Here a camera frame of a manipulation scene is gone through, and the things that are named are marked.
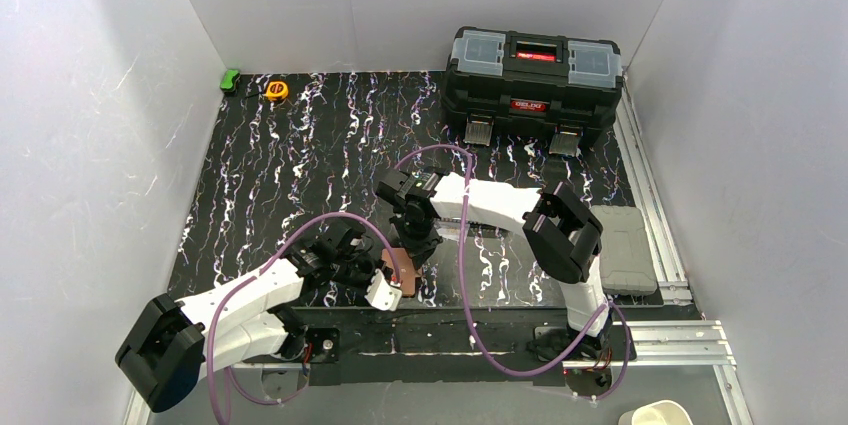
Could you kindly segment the brown leather card holder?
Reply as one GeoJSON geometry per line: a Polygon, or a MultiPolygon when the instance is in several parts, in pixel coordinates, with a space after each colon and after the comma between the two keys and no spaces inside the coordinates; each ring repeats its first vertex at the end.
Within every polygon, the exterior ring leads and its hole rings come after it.
{"type": "Polygon", "coordinates": [[[391,270],[390,277],[397,275],[400,279],[402,296],[405,298],[415,296],[421,285],[422,272],[415,268],[407,251],[403,248],[384,249],[381,252],[381,259],[391,270]]]}

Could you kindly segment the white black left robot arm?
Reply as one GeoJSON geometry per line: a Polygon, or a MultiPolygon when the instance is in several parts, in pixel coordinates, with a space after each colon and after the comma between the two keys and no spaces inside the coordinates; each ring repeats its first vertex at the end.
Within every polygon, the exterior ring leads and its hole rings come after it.
{"type": "Polygon", "coordinates": [[[331,213],[327,229],[298,230],[260,268],[183,298],[149,300],[118,348],[115,362],[154,413],[183,401],[205,377],[263,355],[300,357],[306,326],[283,308],[328,282],[362,292],[377,310],[396,310],[397,275],[363,240],[375,228],[331,213]]]}

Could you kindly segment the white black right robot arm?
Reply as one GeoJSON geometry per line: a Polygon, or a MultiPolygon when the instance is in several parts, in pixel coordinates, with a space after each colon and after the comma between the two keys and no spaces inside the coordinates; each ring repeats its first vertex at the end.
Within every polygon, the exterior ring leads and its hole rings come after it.
{"type": "Polygon", "coordinates": [[[388,171],[376,196],[392,208],[390,242],[420,269],[443,241],[442,227],[473,226],[523,236],[536,265],[561,288],[567,325],[548,341],[529,347],[552,359],[568,345],[573,357],[607,354],[611,320],[600,278],[603,226],[564,183],[516,188],[508,183],[466,179],[427,167],[388,171]]]}

